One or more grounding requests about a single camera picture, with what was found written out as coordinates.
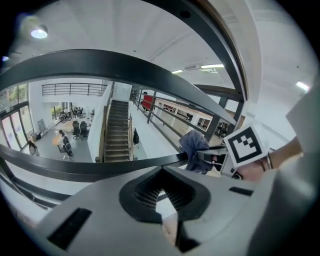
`ceiling light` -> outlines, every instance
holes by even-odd
[[[211,69],[211,68],[224,68],[223,64],[213,64],[213,65],[204,65],[201,66],[202,69]]]
[[[43,39],[48,36],[48,33],[42,29],[35,29],[35,30],[31,31],[31,36],[33,36],[34,38],[37,38],[37,39]]]
[[[181,72],[183,72],[183,70],[179,69],[179,70],[173,71],[172,74],[177,74],[177,73],[181,73]]]
[[[202,72],[209,72],[211,74],[218,74],[218,72],[214,69],[200,69]]]
[[[302,82],[297,82],[296,83],[297,86],[299,86],[300,88],[304,89],[306,92],[309,91],[310,87]]]

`stair step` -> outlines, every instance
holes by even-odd
[[[128,131],[127,126],[115,126],[115,125],[108,125],[108,131]]]
[[[110,154],[127,154],[129,152],[129,149],[121,149],[121,148],[109,148],[104,150],[105,153]]]
[[[110,138],[109,136],[106,137],[106,141],[109,142],[109,143],[123,143],[123,142],[127,142],[128,141],[128,138]]]
[[[115,160],[105,159],[104,160],[105,163],[117,163],[117,162],[128,162],[128,161],[129,161],[129,158],[128,159],[115,159]]]
[[[121,151],[105,151],[104,157],[128,157],[129,156],[129,150],[121,150]]]
[[[112,150],[112,149],[118,149],[118,150],[127,150],[129,148],[128,144],[123,143],[107,143],[104,147],[105,150]]]
[[[120,110],[120,111],[127,111],[128,110],[128,106],[124,106],[124,105],[111,105],[111,110]]]
[[[106,131],[107,135],[119,135],[119,136],[128,136],[128,130],[112,130],[108,129]]]
[[[129,154],[128,154],[128,152],[127,153],[124,153],[124,154],[120,154],[120,153],[118,153],[118,154],[106,154],[105,156],[104,156],[104,159],[112,159],[112,158],[114,158],[114,159],[116,159],[116,158],[128,158],[129,157]]]
[[[127,108],[128,108],[128,105],[124,105],[124,104],[111,104],[111,108],[127,109]]]
[[[121,123],[121,122],[109,122],[108,123],[108,127],[114,127],[114,126],[128,127],[128,124],[127,123]]]
[[[128,102],[126,101],[118,101],[118,100],[113,100],[112,101],[112,104],[122,104],[122,105],[128,105]]]
[[[111,135],[111,134],[107,134],[106,136],[107,140],[128,140],[128,135]]]
[[[126,117],[126,118],[128,118],[128,112],[113,112],[113,111],[111,111],[110,114],[109,114],[109,117],[110,117],[110,116]]]
[[[124,121],[128,121],[127,117],[110,117],[108,118],[108,121],[113,121],[113,122],[124,122]]]

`doorway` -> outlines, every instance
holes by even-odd
[[[31,123],[29,106],[23,106],[10,111],[1,118],[4,137],[7,145],[17,151],[21,151],[28,142],[34,129]]]

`hand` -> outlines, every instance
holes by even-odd
[[[264,169],[268,170],[268,164],[265,159],[261,159]],[[260,162],[254,161],[246,165],[240,166],[236,171],[242,176],[244,181],[258,182],[264,174],[264,169]]]

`glass door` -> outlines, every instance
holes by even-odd
[[[16,138],[18,139],[18,142],[20,144],[21,149],[27,144],[25,132],[22,128],[21,122],[20,122],[20,116],[19,112],[13,113],[11,116],[14,132],[16,134]]]
[[[10,116],[6,117],[2,120],[2,126],[5,133],[5,136],[9,142],[10,148],[14,150],[20,150],[20,146],[18,144],[18,141],[16,139],[14,130],[11,125]]]

